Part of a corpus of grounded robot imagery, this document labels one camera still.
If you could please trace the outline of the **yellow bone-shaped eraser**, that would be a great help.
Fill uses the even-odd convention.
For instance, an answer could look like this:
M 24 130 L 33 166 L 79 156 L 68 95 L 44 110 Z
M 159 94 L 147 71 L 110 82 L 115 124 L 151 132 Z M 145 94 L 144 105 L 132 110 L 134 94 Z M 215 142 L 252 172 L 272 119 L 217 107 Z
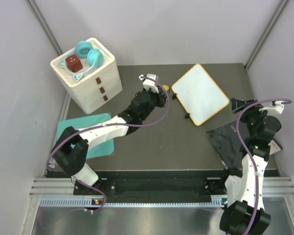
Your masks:
M 169 87 L 168 85 L 163 85 L 163 87 L 164 87 L 164 89 L 165 89 L 166 91 L 169 91 L 169 90 L 170 90 L 170 87 Z

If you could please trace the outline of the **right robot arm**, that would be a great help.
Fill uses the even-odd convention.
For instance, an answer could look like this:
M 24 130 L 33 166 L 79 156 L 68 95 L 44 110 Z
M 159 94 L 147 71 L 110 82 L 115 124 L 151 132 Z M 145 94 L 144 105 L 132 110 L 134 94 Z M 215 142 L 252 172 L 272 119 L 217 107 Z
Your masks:
M 242 170 L 226 171 L 219 181 L 219 188 L 227 194 L 227 205 L 220 219 L 220 230 L 227 235 L 261 235 L 268 228 L 271 216 L 265 212 L 263 181 L 270 156 L 270 142 L 281 129 L 276 115 L 284 110 L 282 101 L 272 100 L 267 107 L 256 99 L 242 101 L 231 99 L 231 112 L 238 113 L 236 124 L 247 126 L 249 137 L 243 139 Z

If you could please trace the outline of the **yellow-framed whiteboard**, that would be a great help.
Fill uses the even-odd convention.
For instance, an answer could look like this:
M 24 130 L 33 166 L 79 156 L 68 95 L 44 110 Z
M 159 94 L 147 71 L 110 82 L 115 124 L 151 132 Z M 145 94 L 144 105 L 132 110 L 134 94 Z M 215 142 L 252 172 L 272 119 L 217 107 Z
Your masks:
M 177 99 L 196 126 L 205 123 L 230 102 L 201 64 L 193 65 L 171 86 L 171 90 L 177 94 Z

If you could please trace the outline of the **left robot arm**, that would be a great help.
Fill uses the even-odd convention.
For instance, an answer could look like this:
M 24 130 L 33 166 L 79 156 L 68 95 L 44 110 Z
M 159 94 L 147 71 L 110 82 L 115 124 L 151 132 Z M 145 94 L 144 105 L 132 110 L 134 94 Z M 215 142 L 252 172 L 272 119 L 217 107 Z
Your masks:
M 90 194 L 101 190 L 101 182 L 95 171 L 86 163 L 86 155 L 94 147 L 117 137 L 129 135 L 141 127 L 143 121 L 156 108 L 167 104 L 169 94 L 166 90 L 154 93 L 142 90 L 135 94 L 130 105 L 110 120 L 88 128 L 65 128 L 51 150 L 53 158 L 61 171 L 71 178 L 81 181 Z

